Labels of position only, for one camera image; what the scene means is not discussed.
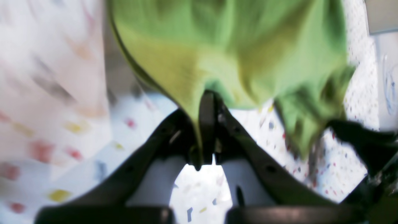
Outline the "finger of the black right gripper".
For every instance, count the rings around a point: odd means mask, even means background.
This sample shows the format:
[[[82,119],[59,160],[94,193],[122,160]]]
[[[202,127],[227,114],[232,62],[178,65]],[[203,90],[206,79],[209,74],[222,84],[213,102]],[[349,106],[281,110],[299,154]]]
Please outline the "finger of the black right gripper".
[[[370,175],[376,175],[397,153],[397,131],[377,132],[359,123],[332,120],[328,127],[342,142],[350,144]]]

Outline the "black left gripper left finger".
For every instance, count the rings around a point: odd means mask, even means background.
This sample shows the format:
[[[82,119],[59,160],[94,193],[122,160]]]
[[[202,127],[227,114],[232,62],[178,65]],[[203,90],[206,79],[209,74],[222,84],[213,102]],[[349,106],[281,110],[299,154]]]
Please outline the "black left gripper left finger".
[[[36,224],[175,224],[174,182],[190,162],[194,133],[177,109],[110,176],[70,202],[44,207]]]

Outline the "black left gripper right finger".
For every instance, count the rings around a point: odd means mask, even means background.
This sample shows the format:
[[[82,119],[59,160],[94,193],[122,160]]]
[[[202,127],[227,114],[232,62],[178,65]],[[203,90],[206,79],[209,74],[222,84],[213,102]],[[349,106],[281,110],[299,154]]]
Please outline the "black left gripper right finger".
[[[360,207],[337,204],[297,181],[266,153],[211,91],[200,100],[200,165],[222,166],[233,207],[226,224],[366,224]]]

